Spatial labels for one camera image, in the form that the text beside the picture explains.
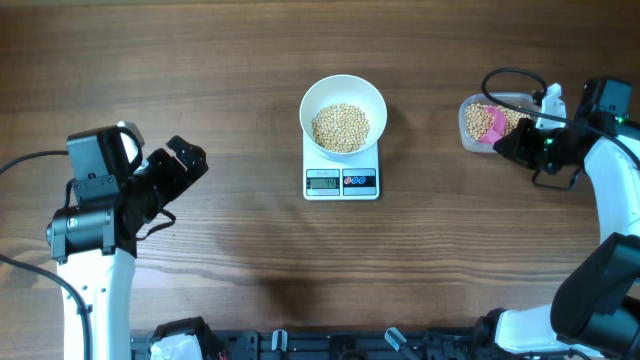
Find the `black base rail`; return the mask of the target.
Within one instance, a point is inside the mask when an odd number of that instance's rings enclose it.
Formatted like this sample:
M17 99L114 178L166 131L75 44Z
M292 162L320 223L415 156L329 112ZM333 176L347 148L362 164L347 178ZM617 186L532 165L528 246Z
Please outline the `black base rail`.
M289 332L286 348L274 350L275 336L255 330L214 330L219 359L229 360L402 360L382 332ZM408 349L419 359L469 359L470 328L434 328L402 332Z

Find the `soybeans in bowl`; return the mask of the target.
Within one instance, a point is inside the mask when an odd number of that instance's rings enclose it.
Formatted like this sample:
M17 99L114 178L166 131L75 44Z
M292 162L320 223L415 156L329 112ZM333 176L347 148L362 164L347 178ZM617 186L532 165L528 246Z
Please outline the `soybeans in bowl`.
M337 153L359 150L364 146L370 130L364 111L348 103L322 108L311 124L315 142Z

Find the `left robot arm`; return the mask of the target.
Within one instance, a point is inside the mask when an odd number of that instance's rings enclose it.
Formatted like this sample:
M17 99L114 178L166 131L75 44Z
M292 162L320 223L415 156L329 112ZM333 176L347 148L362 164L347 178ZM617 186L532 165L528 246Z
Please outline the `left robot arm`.
M47 226L61 288L64 356L128 359L139 230L208 170L205 151L179 136L149 156L133 124L67 139L76 203Z

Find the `white digital kitchen scale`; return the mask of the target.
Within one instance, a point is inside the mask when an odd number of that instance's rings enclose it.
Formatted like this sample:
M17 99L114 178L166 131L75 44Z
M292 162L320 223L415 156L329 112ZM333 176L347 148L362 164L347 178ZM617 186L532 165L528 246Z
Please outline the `white digital kitchen scale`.
M378 142L353 155L330 155L305 135L302 164L306 200L376 200L381 194Z

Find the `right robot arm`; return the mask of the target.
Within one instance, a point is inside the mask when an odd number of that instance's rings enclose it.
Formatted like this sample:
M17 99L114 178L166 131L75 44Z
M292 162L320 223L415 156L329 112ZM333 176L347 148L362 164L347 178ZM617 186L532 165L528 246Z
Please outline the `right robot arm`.
M551 108L546 85L533 92L517 127L493 148L532 170L575 167L591 180L600 244L560 285L547 306L496 309L471 337L475 359L636 359L639 301L639 125L628 115L632 86L614 77L589 79L573 118Z

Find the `soybeans pile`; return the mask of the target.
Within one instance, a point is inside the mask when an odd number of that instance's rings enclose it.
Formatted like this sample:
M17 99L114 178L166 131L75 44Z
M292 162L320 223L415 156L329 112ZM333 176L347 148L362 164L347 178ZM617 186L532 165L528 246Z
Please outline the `soybeans pile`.
M521 118L527 118L526 114L508 109L500 105L484 105L480 103L472 103L465 109L465 121L466 128L471 138L476 142L479 142L478 139L489 128L490 116L486 115L484 112L484 110L488 106L497 106L506 115L508 123L503 136L514 130Z

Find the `white bowl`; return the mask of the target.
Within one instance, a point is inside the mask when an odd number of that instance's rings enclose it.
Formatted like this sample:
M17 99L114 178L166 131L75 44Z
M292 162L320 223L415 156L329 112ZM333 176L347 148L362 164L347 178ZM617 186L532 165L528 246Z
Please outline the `white bowl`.
M322 108L339 103L348 103L359 107L364 111L370 125L364 146L355 152L341 154L353 155L380 139L388 119L384 98L380 91L367 80L344 74L332 75L319 80L303 96L299 108L299 120L304 136L308 135L315 142L312 120ZM323 152L330 155L338 154L324 148Z

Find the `clear plastic container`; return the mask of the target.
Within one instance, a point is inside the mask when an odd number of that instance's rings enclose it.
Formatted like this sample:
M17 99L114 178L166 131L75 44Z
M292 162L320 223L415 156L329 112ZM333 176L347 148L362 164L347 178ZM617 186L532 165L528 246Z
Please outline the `clear plastic container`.
M531 96L525 93L494 93L493 96L505 103L509 103L519 108L533 111L538 111L540 109L539 106L534 104ZM465 109L472 103L495 105L495 103L491 102L483 94L472 95L462 103L458 112L458 123L462 146L470 152L494 154L495 151L493 150L493 145L474 141L466 128Z

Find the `pink measuring scoop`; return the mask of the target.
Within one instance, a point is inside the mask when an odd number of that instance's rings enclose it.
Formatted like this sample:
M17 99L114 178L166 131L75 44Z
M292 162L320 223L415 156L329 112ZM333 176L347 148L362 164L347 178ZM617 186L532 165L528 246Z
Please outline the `pink measuring scoop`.
M478 141L493 145L503 137L508 123L507 117L497 106L488 106L484 112L490 116L490 125Z

